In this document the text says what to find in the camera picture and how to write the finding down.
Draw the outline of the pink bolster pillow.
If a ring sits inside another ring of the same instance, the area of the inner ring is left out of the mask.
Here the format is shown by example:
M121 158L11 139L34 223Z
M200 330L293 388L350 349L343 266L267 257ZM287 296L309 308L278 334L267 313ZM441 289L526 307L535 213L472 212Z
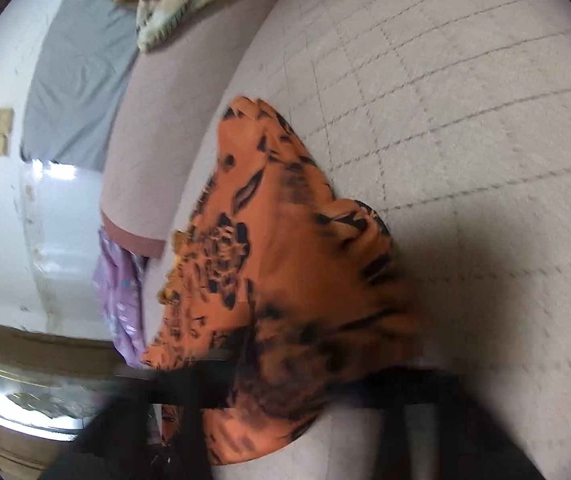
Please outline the pink bolster pillow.
M220 0L138 56L112 127L100 197L108 237L161 258L206 129L277 0Z

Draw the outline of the grey pillow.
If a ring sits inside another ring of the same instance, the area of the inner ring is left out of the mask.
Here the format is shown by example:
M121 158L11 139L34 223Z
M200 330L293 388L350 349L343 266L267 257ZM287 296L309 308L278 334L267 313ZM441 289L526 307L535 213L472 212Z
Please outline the grey pillow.
M63 0L28 90L21 158L101 171L137 55L134 11Z

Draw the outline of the small brown wall plaque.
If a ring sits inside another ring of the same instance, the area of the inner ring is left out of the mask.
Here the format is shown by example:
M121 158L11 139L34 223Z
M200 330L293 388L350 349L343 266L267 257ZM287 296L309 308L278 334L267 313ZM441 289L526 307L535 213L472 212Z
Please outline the small brown wall plaque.
M0 108L0 156L10 152L14 110L11 107Z

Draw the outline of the quilted beige bed cover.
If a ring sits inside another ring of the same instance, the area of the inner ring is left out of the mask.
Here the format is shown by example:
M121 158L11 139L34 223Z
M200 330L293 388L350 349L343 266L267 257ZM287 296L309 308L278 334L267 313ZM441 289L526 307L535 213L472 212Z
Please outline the quilted beige bed cover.
M278 0L224 99L284 114L389 226L430 364L571 479L571 3Z

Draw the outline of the purple floral cloth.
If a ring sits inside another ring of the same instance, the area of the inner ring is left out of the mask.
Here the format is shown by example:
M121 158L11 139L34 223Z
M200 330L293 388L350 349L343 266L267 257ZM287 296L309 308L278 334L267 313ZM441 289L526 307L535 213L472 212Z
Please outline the purple floral cloth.
M142 286L149 259L134 254L98 231L99 256L94 289L99 311L108 326L116 351L130 367L141 367L144 342Z

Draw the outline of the orange black floral blouse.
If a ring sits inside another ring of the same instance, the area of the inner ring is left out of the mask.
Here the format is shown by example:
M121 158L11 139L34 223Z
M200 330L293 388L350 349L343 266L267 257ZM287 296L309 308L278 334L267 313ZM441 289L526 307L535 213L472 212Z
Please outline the orange black floral blouse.
M223 404L203 415L208 459L228 465L298 438L332 386L410 361L418 321L384 222L334 194L274 108L234 99L217 145L144 363L172 370L242 351Z

